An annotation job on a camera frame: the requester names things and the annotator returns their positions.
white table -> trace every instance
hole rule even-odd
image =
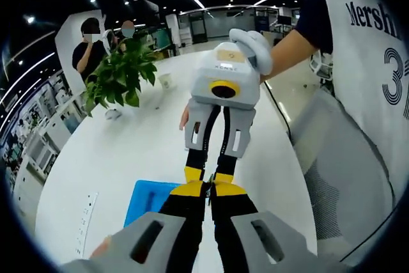
[[[105,109],[97,106],[93,118],[86,118],[68,140],[45,183],[36,217],[36,239],[57,264],[76,258],[75,237],[87,194],[99,193],[85,258],[107,235],[122,229],[137,180],[185,182],[187,151],[178,125],[190,97],[190,77],[203,54],[158,62],[158,75],[171,72],[175,89],[164,93],[159,82],[155,87],[146,85],[141,108],[122,108],[123,116],[116,121],[105,120]],[[246,189],[259,211],[273,212],[302,233],[309,250],[316,253],[313,210],[304,177],[264,91],[256,109],[252,139],[236,165],[235,183]],[[220,114],[210,139],[205,179],[215,171],[223,131]],[[213,230],[207,210],[195,272],[222,272]]]

human hand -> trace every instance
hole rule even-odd
[[[269,80],[269,77],[268,77],[268,76],[260,75],[260,84],[262,84],[263,82],[265,82],[265,81],[267,81],[267,80]]]
[[[111,236],[108,236],[104,239],[104,241],[93,251],[91,254],[90,258],[99,256],[101,254],[104,254],[107,250],[109,245],[111,244]]]
[[[183,130],[183,128],[186,126],[187,122],[189,121],[189,109],[186,105],[185,110],[183,110],[183,113],[181,114],[181,119],[180,119],[180,123],[179,123],[179,130]],[[194,132],[196,134],[199,133],[199,127],[200,127],[200,123],[196,123],[194,125]]]

black cable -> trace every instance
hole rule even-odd
[[[347,257],[349,257],[353,252],[355,252],[358,248],[362,246],[365,242],[367,242],[372,236],[389,220],[389,218],[392,216],[392,214],[395,212],[396,208],[399,206],[400,201],[397,203],[397,205],[392,209],[390,214],[383,220],[383,222],[370,234],[364,241],[362,241],[360,244],[358,244],[352,251],[350,251],[346,256],[343,257],[343,259],[339,260],[339,262],[343,262]]]
[[[280,112],[282,118],[283,118],[284,121],[286,122],[287,129],[288,129],[288,137],[289,137],[289,140],[290,140],[291,144],[293,144],[293,139],[291,138],[291,130],[289,129],[289,125],[288,125],[287,119],[286,119],[286,117],[283,115],[283,113],[282,113],[282,111],[281,111],[281,109],[280,109],[278,103],[275,101],[275,98],[274,98],[274,96],[273,96],[273,93],[271,93],[271,90],[270,90],[270,88],[268,87],[268,84],[267,84],[266,81],[264,82],[264,85],[266,86],[266,89],[267,89],[267,91],[269,92],[269,94],[270,94],[272,100],[274,101],[275,106],[277,107],[278,111]]]

white jersey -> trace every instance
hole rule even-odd
[[[380,0],[326,0],[334,44],[334,89],[378,147],[397,200],[409,174],[409,56]]]

white wall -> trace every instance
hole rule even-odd
[[[76,46],[82,42],[81,25],[90,17],[95,17],[100,21],[100,30],[101,33],[104,33],[105,17],[102,17],[101,10],[94,10],[70,15],[56,35],[59,62],[73,95],[80,94],[85,90],[80,73],[72,67],[72,53]]]
[[[167,23],[168,28],[171,30],[173,43],[176,46],[181,47],[179,24],[178,24],[178,18],[176,14],[167,15],[166,23]]]
[[[229,31],[232,28],[246,31],[255,30],[254,16],[250,16],[250,14],[254,13],[253,10],[246,10],[244,11],[243,16],[237,17],[227,17],[226,12],[227,11],[212,12],[214,19],[208,14],[204,15],[204,24],[206,26],[208,38],[228,36]]]

